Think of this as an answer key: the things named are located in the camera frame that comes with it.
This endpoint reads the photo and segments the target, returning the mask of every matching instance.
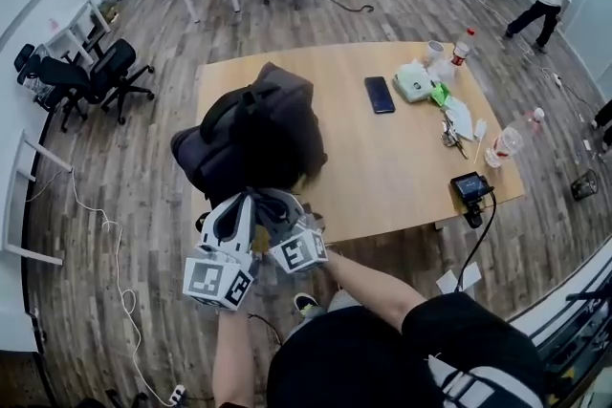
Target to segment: power strip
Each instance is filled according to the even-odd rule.
[[[181,404],[181,401],[185,398],[186,388],[183,384],[177,384],[176,388],[172,390],[172,395],[170,395],[170,406],[178,406]]]

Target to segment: bottle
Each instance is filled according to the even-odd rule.
[[[476,31],[469,28],[465,31],[459,40],[455,43],[455,49],[452,52],[452,64],[460,67],[466,61],[466,57],[470,50],[474,47],[474,35]]]
[[[544,111],[538,107],[506,126],[485,152],[485,161],[489,166],[500,167],[504,161],[516,155],[528,140],[541,131],[544,117]]]

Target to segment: man in white shirt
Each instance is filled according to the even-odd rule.
[[[518,32],[523,31],[536,19],[545,15],[544,27],[539,38],[532,45],[534,50],[546,53],[544,46],[548,43],[551,34],[555,30],[557,22],[561,20],[572,0],[537,0],[527,11],[524,11],[518,18],[508,25],[506,30],[507,37],[513,37]]]

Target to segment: black backpack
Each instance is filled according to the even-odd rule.
[[[253,84],[221,96],[199,126],[174,135],[172,155],[213,207],[247,187],[291,189],[327,162],[313,91],[267,63]]]

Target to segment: person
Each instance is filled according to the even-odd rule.
[[[514,22],[508,25],[506,36],[511,38],[515,34],[523,31],[536,19],[545,15],[544,27],[539,38],[532,45],[534,50],[545,54],[544,46],[548,43],[557,22],[563,18],[563,14],[567,10],[572,0],[537,0],[528,10],[518,16]]]
[[[408,284],[328,251],[343,287],[328,312],[307,294],[305,317],[274,356],[267,404],[278,407],[543,407],[530,339],[463,292],[428,301]],[[217,407],[254,405],[249,319],[221,311],[212,391]]]
[[[604,128],[607,123],[612,121],[612,100],[605,104],[601,110],[595,116],[595,119],[591,121],[591,127],[593,129]],[[610,126],[603,134],[603,142],[601,143],[601,150],[603,153],[607,152],[612,146],[612,126]]]

